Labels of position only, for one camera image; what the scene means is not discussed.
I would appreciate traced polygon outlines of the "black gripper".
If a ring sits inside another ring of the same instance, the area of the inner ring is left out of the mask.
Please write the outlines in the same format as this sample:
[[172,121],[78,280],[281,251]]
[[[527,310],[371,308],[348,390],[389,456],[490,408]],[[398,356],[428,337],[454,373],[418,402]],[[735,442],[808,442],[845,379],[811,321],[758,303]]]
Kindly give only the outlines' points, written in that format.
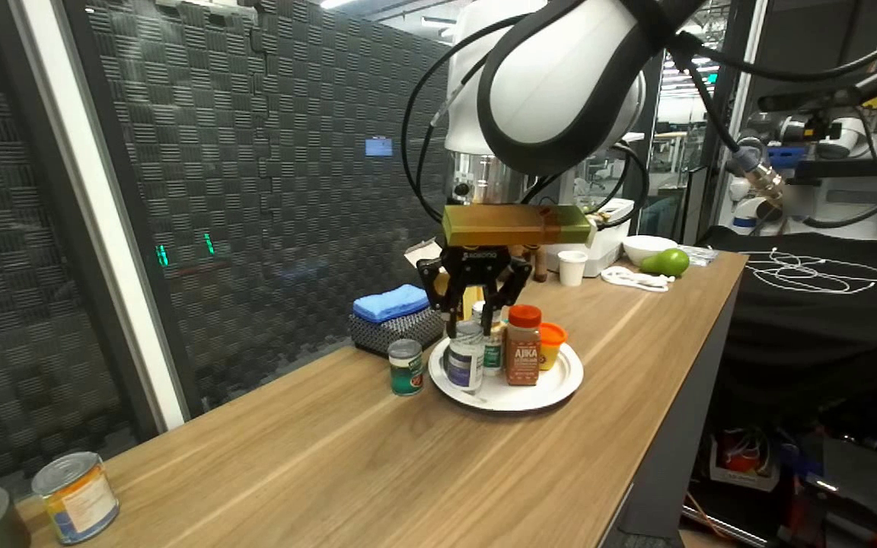
[[464,320],[467,286],[484,290],[480,330],[492,330],[492,315],[513,303],[534,266],[508,247],[441,247],[435,260],[419,260],[418,274],[428,290],[428,301],[445,314],[445,332],[458,334]]

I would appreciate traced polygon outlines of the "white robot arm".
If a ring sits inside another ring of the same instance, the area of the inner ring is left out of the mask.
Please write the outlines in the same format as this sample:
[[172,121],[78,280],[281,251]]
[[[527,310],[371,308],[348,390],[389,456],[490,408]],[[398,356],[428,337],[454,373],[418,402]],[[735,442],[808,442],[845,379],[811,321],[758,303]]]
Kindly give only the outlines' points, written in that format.
[[[646,102],[646,63],[666,53],[705,0],[516,0],[467,34],[445,61],[458,75],[440,115],[452,156],[502,164],[541,185],[579,167],[630,132]],[[534,274],[525,247],[584,242],[579,206],[525,198],[458,202],[440,213],[441,251],[418,271],[449,332],[464,315],[464,292],[484,290],[490,330]]]

